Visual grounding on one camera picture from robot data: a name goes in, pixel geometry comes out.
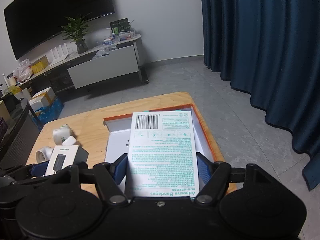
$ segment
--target blue plastic bag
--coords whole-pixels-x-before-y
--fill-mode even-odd
[[[59,98],[55,98],[54,101],[50,106],[41,107],[40,109],[36,110],[35,112],[41,111],[38,115],[40,122],[45,125],[48,122],[53,120],[57,120],[61,111],[63,109],[63,103],[60,101]]]

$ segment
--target wooden table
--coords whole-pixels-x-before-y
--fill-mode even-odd
[[[193,104],[195,106],[195,111],[198,113],[202,126],[204,127],[214,151],[214,160],[224,161],[210,129],[206,125],[191,96],[187,92],[176,92],[126,102],[114,106],[107,106],[49,122],[43,127],[37,141],[35,142],[27,164],[36,163],[36,151],[41,147],[55,146],[52,138],[53,129],[59,128],[63,124],[68,124],[76,135],[77,140],[81,143],[83,148],[89,152],[87,164],[89,168],[92,168],[95,164],[104,162],[105,159],[109,131],[107,127],[103,125],[103,118],[187,104]],[[94,185],[82,184],[81,188],[97,195]],[[234,190],[236,190],[236,186],[234,183],[231,183],[228,192],[232,192]]]

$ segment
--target black screen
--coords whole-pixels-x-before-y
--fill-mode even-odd
[[[89,19],[114,12],[112,0],[14,0],[4,16],[16,59],[59,33],[64,16]]]

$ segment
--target plastic bag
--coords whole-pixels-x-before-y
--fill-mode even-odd
[[[18,82],[23,82],[30,78],[32,76],[32,69],[30,67],[29,59],[25,59],[24,61],[20,62],[19,67],[13,71],[13,75]]]
[[[57,120],[62,109],[63,109],[63,103],[60,101],[58,97],[56,97],[53,100],[51,106],[41,107],[35,112],[38,115],[40,122],[44,125],[53,120]]]
[[[17,86],[10,86],[10,87],[8,87],[8,88],[6,88],[5,90],[4,90],[4,95],[5,94],[7,94],[7,93],[12,93],[12,94],[18,94],[19,92],[21,92],[22,90],[21,90],[21,88],[20,87],[17,87]]]
[[[105,55],[108,55],[109,52],[111,50],[114,50],[114,49],[117,49],[117,47],[115,45],[105,46],[105,47],[101,48],[100,50],[98,50],[97,54],[94,55],[94,57],[92,59],[96,59],[96,58],[100,58],[100,57],[103,57]]]

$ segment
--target screw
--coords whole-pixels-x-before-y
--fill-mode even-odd
[[[200,195],[199,197],[197,197],[197,201],[200,204],[209,204],[212,201],[212,197],[208,195]]]
[[[157,206],[158,207],[163,207],[165,205],[165,202],[164,201],[159,201],[157,202]]]
[[[121,204],[122,202],[124,202],[126,200],[126,198],[121,195],[115,195],[115,196],[112,196],[109,200],[113,204]]]

